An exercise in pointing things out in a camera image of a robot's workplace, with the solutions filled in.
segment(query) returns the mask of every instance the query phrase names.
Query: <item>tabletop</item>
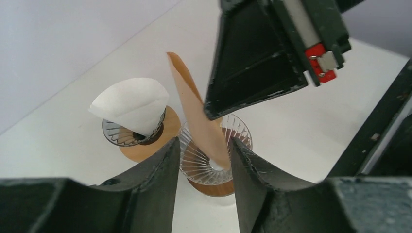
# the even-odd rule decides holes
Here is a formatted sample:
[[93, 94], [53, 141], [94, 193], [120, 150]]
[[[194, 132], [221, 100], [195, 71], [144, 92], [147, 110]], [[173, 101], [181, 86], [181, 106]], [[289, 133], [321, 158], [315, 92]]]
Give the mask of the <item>tabletop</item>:
[[[157, 79], [185, 121], [166, 57], [176, 52], [205, 95], [219, 20], [218, 1], [183, 0], [79, 79], [0, 135], [0, 177], [70, 177], [100, 184], [136, 163], [107, 142], [101, 119], [88, 112], [110, 85]], [[253, 151], [305, 180], [322, 180], [407, 62], [360, 41], [345, 53], [338, 78], [239, 111]], [[238, 233], [234, 195], [210, 198], [180, 174], [173, 232]]]

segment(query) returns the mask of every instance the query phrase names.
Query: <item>red component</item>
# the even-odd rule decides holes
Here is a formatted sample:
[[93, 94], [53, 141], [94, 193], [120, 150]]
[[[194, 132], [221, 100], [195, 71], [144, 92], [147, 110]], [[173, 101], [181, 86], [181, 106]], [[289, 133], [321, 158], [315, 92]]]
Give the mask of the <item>red component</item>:
[[320, 74], [323, 73], [323, 70], [319, 66], [318, 61], [316, 59], [311, 59], [311, 57], [313, 57], [313, 56], [321, 57], [324, 53], [326, 53], [326, 49], [322, 45], [322, 43], [319, 43], [319, 44], [316, 44], [316, 45], [312, 46], [311, 48], [309, 48], [305, 52], [306, 56], [308, 57], [308, 59], [310, 61], [310, 65], [313, 68], [313, 71], [315, 72], [315, 74], [319, 78], [320, 83], [327, 83], [327, 82], [331, 81], [332, 79], [336, 78], [336, 73], [335, 73], [334, 70], [330, 70], [330, 71], [326, 72], [323, 77], [319, 76]]

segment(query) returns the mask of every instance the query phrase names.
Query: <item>wall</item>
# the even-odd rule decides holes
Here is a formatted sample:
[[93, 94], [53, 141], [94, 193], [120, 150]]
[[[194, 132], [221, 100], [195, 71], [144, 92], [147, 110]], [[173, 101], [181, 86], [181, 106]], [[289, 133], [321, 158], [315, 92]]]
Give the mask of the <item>wall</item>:
[[412, 0], [366, 0], [343, 17], [353, 38], [412, 57]]
[[0, 0], [0, 134], [180, 0]]

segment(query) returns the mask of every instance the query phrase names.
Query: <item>brown coaster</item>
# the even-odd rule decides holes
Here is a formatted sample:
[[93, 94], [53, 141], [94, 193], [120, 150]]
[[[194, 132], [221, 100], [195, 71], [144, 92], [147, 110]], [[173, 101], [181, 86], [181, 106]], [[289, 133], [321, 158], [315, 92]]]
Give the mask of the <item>brown coaster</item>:
[[170, 139], [177, 136], [180, 126], [180, 119], [176, 112], [171, 107], [166, 106], [166, 115], [165, 120], [163, 121], [163, 132], [155, 142], [149, 145], [119, 147], [120, 151], [130, 160], [140, 163], [156, 153]]
[[[245, 139], [243, 136], [240, 135], [240, 133], [236, 133], [235, 131], [231, 132], [226, 132], [226, 128], [222, 128], [223, 133], [226, 135], [226, 141], [228, 142], [231, 137], [237, 137], [240, 138], [241, 140], [244, 140], [244, 143], [248, 146], [250, 146], [250, 139], [247, 138]], [[195, 176], [196, 174], [201, 175], [204, 173], [204, 170], [198, 170], [198, 171], [192, 171], [190, 166], [193, 164], [198, 163], [197, 161], [200, 159], [198, 156], [196, 156], [196, 151], [198, 151], [199, 148], [194, 144], [193, 141], [189, 143], [185, 150], [185, 160], [182, 162], [182, 170], [185, 171], [187, 174], [191, 176]], [[194, 181], [191, 181], [188, 178], [189, 183], [197, 189], [199, 192], [211, 196], [211, 197], [225, 197], [233, 194], [235, 192], [235, 188], [233, 186], [233, 180], [230, 180], [226, 183], [219, 184], [219, 185], [204, 185], [200, 183], [196, 183]]]

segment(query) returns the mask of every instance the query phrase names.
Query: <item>paper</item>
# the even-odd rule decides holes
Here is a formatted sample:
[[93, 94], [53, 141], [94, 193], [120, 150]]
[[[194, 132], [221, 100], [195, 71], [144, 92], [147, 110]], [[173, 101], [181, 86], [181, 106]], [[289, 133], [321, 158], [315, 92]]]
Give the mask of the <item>paper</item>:
[[116, 83], [93, 101], [89, 111], [144, 136], [152, 135], [169, 100], [166, 89], [150, 78]]
[[177, 54], [168, 52], [167, 55], [193, 142], [207, 157], [229, 170], [226, 140], [219, 126], [221, 121], [210, 121], [206, 117], [203, 101], [189, 70]]

